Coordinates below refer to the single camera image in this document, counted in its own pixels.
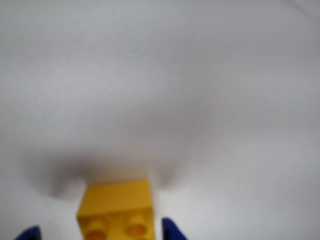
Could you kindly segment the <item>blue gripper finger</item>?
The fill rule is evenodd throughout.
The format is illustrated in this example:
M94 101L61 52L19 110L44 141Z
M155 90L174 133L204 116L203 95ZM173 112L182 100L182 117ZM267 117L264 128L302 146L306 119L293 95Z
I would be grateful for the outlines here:
M164 217L161 220L161 224L163 240L187 240L185 235L180 231L172 219Z
M23 230L14 240L41 240L41 229L35 225Z

